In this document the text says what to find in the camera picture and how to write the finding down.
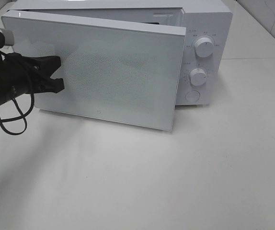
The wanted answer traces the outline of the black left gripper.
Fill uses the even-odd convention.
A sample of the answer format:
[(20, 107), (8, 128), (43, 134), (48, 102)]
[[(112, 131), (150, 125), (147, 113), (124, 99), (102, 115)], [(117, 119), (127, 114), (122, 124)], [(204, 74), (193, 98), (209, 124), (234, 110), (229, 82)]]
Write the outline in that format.
[(24, 57), (18, 53), (0, 52), (0, 106), (16, 97), (29, 94), (34, 108), (34, 94), (59, 93), (65, 89), (64, 81), (51, 79), (61, 66), (59, 56)]

